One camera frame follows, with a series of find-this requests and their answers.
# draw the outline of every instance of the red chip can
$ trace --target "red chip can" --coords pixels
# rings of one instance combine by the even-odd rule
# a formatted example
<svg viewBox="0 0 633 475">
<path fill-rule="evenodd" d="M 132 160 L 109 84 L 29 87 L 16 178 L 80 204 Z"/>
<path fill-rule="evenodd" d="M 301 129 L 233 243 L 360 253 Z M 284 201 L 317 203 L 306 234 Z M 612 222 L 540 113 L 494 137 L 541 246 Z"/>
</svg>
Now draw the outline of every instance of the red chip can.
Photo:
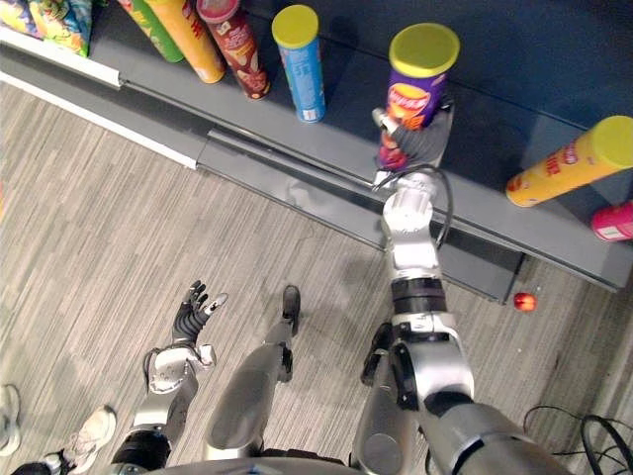
<svg viewBox="0 0 633 475">
<path fill-rule="evenodd" d="M 270 90 L 270 82 L 239 0 L 198 0 L 197 8 L 246 96 L 264 97 Z"/>
<path fill-rule="evenodd" d="M 595 212 L 591 228 L 602 240 L 633 239 L 633 201 Z"/>
</svg>

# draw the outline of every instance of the white sneaker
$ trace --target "white sneaker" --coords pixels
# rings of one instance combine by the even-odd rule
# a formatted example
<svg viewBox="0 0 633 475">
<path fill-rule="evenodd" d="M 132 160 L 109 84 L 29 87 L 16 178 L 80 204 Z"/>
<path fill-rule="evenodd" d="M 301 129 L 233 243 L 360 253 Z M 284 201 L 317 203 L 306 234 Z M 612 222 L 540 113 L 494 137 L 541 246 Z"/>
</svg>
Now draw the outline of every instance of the white sneaker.
<svg viewBox="0 0 633 475">
<path fill-rule="evenodd" d="M 0 424 L 5 424 L 8 435 L 7 443 L 0 448 L 0 457 L 11 455 L 20 446 L 19 414 L 20 394 L 16 387 L 11 384 L 0 386 Z"/>
<path fill-rule="evenodd" d="M 97 409 L 78 433 L 70 437 L 70 446 L 63 456 L 71 467 L 70 473 L 84 473 L 97 459 L 97 452 L 110 441 L 117 427 L 117 416 L 108 406 Z"/>
</svg>

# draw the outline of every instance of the red ball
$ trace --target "red ball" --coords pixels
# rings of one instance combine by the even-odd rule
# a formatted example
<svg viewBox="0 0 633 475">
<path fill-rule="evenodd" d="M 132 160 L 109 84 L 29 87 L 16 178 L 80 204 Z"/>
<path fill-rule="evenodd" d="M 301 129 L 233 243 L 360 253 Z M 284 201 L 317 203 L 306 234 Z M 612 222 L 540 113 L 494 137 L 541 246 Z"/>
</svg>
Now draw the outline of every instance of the red ball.
<svg viewBox="0 0 633 475">
<path fill-rule="evenodd" d="M 518 292 L 514 294 L 514 308 L 521 312 L 532 312 L 536 309 L 538 301 L 533 294 Z"/>
</svg>

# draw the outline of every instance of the green can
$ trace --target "green can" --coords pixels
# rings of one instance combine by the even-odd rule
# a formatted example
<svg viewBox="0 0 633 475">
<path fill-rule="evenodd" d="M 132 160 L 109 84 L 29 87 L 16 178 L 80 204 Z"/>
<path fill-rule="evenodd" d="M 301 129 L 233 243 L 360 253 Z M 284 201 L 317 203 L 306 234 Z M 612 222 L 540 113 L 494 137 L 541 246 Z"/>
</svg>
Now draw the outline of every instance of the green can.
<svg viewBox="0 0 633 475">
<path fill-rule="evenodd" d="M 182 60 L 182 52 L 144 0 L 119 0 L 119 3 L 165 59 L 169 62 Z"/>
</svg>

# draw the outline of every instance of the yellow lid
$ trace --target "yellow lid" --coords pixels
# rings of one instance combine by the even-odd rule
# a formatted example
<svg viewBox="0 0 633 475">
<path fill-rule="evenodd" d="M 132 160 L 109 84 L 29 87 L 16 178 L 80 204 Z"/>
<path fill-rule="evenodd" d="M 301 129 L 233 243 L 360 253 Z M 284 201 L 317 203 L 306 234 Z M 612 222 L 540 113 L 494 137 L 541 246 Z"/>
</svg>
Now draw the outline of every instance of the yellow lid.
<svg viewBox="0 0 633 475">
<path fill-rule="evenodd" d="M 441 74 L 457 60 L 459 38 L 437 23 L 411 25 L 394 36 L 389 46 L 392 67 L 409 77 Z"/>
<path fill-rule="evenodd" d="M 617 168 L 633 167 L 633 117 L 611 116 L 590 131 L 595 154 Z"/>
<path fill-rule="evenodd" d="M 273 20 L 273 38 L 283 48 L 307 46 L 318 33 L 318 16 L 306 5 L 291 5 Z"/>
</svg>

